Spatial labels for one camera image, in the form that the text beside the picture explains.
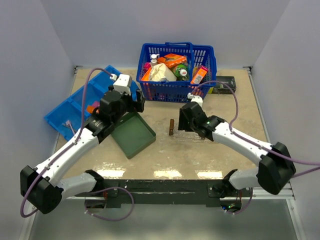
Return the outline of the green soda bottle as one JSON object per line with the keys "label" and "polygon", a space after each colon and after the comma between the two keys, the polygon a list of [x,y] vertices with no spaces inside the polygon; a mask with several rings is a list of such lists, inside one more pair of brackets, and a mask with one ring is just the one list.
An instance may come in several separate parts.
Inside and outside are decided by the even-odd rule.
{"label": "green soda bottle", "polygon": [[174,66],[171,70],[178,81],[187,81],[189,79],[189,71],[186,65],[178,64]]}

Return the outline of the black box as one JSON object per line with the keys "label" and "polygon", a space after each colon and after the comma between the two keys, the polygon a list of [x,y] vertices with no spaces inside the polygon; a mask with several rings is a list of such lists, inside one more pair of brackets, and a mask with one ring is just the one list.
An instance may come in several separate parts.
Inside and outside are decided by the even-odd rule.
{"label": "black box", "polygon": [[216,76],[216,80],[219,83],[216,83],[214,87],[211,87],[208,91],[209,94],[224,94],[231,95],[232,92],[235,93],[237,90],[236,80],[234,76]]}

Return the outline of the green metal tray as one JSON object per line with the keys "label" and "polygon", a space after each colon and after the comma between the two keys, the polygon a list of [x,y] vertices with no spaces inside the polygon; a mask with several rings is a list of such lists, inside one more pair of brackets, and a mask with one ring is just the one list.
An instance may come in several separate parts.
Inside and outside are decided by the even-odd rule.
{"label": "green metal tray", "polygon": [[138,112],[124,115],[111,136],[127,159],[132,159],[156,141],[156,133]]}

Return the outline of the light blue compartment bin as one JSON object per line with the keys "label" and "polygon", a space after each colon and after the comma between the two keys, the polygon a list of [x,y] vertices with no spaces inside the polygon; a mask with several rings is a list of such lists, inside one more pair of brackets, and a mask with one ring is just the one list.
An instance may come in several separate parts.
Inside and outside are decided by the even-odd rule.
{"label": "light blue compartment bin", "polygon": [[[128,113],[124,101],[126,94],[116,91],[113,87],[120,74],[122,73],[110,65],[100,69],[98,75],[94,78],[88,77],[80,89],[48,113],[44,117],[45,120],[72,143],[91,137],[101,143]],[[136,100],[136,91],[141,90],[133,80],[130,90],[132,98]],[[92,106],[95,101],[99,102],[99,107],[90,114],[87,112],[87,106]],[[75,135],[63,126],[67,120],[70,120]]]}

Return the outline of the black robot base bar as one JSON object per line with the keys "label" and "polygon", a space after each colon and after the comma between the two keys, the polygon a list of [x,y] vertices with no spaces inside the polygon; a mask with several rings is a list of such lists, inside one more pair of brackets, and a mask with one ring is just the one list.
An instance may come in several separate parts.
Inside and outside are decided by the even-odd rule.
{"label": "black robot base bar", "polygon": [[111,188],[106,194],[106,206],[119,208],[130,204],[131,198],[116,187],[129,191],[134,203],[150,205],[205,205],[220,207],[222,198],[230,203],[238,195],[237,190],[222,190],[221,179],[105,179],[95,191]]}

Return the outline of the orange toothpaste tube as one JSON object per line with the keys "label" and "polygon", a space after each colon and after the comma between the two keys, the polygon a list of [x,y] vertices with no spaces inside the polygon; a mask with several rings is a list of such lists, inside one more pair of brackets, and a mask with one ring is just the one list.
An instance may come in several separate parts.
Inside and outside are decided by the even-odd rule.
{"label": "orange toothpaste tube", "polygon": [[89,114],[92,114],[95,109],[96,109],[96,107],[94,107],[94,106],[92,106],[92,105],[88,105],[87,108],[86,108],[86,111],[87,111]]}

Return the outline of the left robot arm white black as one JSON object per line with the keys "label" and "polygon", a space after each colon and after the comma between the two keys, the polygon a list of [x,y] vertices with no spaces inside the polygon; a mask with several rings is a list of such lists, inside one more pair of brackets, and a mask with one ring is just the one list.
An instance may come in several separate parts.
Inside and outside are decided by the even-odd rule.
{"label": "left robot arm white black", "polygon": [[99,145],[115,130],[124,114],[142,113],[145,101],[141,90],[136,90],[136,100],[129,93],[115,89],[107,91],[100,99],[99,107],[94,109],[72,139],[37,167],[27,165],[21,170],[22,201],[30,202],[36,210],[48,214],[68,197],[81,193],[99,196],[104,190],[104,179],[93,170],[65,180],[62,178],[86,152]]}

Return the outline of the white pump bottle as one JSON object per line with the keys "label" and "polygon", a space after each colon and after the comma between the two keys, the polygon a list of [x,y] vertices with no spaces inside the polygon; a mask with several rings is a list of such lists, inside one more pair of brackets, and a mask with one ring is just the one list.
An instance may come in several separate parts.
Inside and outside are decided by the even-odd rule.
{"label": "white pump bottle", "polygon": [[159,56],[160,56],[159,54],[155,54],[155,53],[150,55],[150,66],[152,68],[158,64],[158,57]]}

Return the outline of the orange scrub sponge pack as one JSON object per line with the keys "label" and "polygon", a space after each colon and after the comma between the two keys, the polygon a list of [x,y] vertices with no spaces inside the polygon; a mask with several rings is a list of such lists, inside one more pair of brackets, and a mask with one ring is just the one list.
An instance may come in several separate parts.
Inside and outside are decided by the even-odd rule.
{"label": "orange scrub sponge pack", "polygon": [[148,82],[149,78],[150,78],[150,72],[151,72],[152,68],[150,67],[145,74],[143,75],[143,77],[141,78],[141,81],[143,82]]}

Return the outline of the crumpled beige paper bag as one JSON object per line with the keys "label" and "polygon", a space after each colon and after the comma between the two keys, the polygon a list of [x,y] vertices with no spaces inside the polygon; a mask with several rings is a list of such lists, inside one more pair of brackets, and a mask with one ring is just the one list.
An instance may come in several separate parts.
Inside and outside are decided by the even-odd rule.
{"label": "crumpled beige paper bag", "polygon": [[151,82],[175,82],[177,77],[164,63],[160,63],[151,68],[148,80]]}

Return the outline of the orange pink snack box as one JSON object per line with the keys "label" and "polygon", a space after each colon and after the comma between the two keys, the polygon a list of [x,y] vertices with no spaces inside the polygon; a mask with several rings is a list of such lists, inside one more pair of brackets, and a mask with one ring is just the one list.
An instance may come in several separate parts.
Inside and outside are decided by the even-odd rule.
{"label": "orange pink snack box", "polygon": [[205,76],[208,73],[208,69],[203,66],[199,65],[193,69],[192,72],[192,80],[190,81],[191,84],[200,84],[202,80],[205,78]]}

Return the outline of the dark blue shopping basket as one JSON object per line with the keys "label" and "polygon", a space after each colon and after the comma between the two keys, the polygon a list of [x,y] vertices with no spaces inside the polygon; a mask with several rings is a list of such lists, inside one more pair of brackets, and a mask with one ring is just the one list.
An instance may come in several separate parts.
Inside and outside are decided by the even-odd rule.
{"label": "dark blue shopping basket", "polygon": [[149,101],[185,103],[188,94],[204,98],[215,86],[214,48],[190,42],[145,43],[136,80]]}

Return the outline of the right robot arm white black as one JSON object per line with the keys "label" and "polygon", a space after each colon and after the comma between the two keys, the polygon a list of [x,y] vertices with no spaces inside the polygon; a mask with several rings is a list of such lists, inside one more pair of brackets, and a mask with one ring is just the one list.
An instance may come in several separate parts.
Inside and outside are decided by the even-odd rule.
{"label": "right robot arm white black", "polygon": [[256,187],[277,195],[296,173],[286,145],[260,141],[230,128],[226,120],[207,116],[197,102],[180,108],[178,130],[195,132],[201,138],[227,146],[255,164],[252,169],[230,171],[221,183],[214,185],[220,198],[233,197],[242,189]]}

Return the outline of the pink toothpaste tube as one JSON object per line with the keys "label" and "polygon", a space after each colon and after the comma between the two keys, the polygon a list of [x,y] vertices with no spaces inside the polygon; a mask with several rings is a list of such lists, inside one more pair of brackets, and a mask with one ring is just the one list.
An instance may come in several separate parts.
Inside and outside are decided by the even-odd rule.
{"label": "pink toothpaste tube", "polygon": [[93,106],[94,108],[99,107],[99,105],[100,105],[100,102],[99,102],[99,101],[94,101],[94,102],[92,103],[92,106]]}

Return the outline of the clear glass tray wooden handles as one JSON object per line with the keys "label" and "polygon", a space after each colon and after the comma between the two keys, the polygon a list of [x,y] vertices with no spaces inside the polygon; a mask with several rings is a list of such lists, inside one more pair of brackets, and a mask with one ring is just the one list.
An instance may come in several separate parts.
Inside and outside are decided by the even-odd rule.
{"label": "clear glass tray wooden handles", "polygon": [[201,138],[197,133],[195,132],[187,132],[184,130],[178,130],[178,121],[175,121],[174,119],[170,119],[169,122],[169,137],[175,139],[179,142],[188,142],[188,143],[212,143],[207,138]]}

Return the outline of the orange cardboard box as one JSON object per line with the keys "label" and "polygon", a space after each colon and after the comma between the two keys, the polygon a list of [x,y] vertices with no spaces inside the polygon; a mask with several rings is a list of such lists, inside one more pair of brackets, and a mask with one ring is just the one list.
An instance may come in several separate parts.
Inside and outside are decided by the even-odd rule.
{"label": "orange cardboard box", "polygon": [[187,62],[187,57],[184,55],[178,55],[174,53],[169,53],[165,56],[159,57],[157,59],[158,64],[165,64],[169,69]]}

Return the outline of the pink carton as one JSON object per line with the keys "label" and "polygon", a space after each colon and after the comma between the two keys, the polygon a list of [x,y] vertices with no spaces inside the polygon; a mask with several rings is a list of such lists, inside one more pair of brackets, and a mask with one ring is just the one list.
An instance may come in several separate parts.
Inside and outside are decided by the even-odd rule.
{"label": "pink carton", "polygon": [[145,75],[150,69],[151,69],[151,63],[150,62],[146,62],[144,65],[143,65],[143,74]]}

